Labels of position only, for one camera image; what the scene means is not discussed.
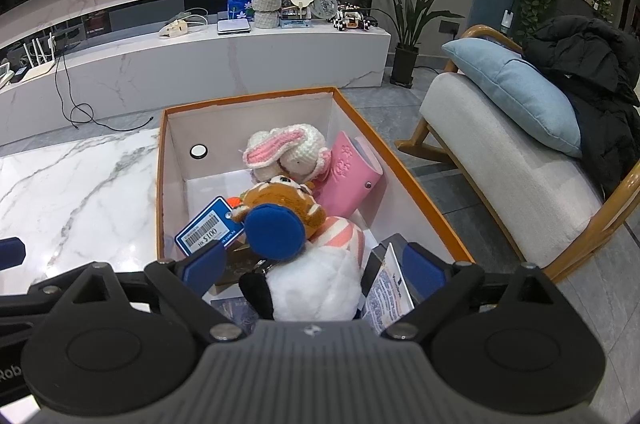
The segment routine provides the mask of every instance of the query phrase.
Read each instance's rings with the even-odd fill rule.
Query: barcode
[[[213,226],[219,223],[219,218],[215,216],[215,214],[211,213],[209,215],[209,220],[207,220],[201,227],[195,230],[195,232],[190,233],[188,237],[184,239],[184,243],[187,244],[188,247],[195,244],[199,241],[207,231],[209,231]]]

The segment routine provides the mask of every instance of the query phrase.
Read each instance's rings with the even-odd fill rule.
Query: light blue pillow
[[[569,99],[519,54],[481,38],[454,40],[442,49],[531,137],[571,157],[582,156]]]

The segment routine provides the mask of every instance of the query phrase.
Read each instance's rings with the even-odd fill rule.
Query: wall outlet
[[[443,32],[444,34],[452,34],[453,36],[458,35],[458,31],[460,30],[460,24],[456,22],[448,22],[447,20],[443,20],[440,22],[440,28],[438,32]]]

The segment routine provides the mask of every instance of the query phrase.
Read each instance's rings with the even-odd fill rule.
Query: white marble tv stand
[[[314,86],[372,87],[382,83],[391,36],[338,32],[318,21],[308,29],[252,29],[219,36],[216,26],[172,39],[135,36],[65,57],[74,100],[95,119],[195,101]],[[0,144],[68,126],[55,68],[0,91]],[[72,108],[63,62],[58,87]],[[83,120],[76,112],[74,119]]]

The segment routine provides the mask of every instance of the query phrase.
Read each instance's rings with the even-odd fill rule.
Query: white crochet bunny
[[[254,133],[242,160],[258,181],[288,175],[296,182],[304,183],[326,175],[331,151],[316,127],[291,125]]]

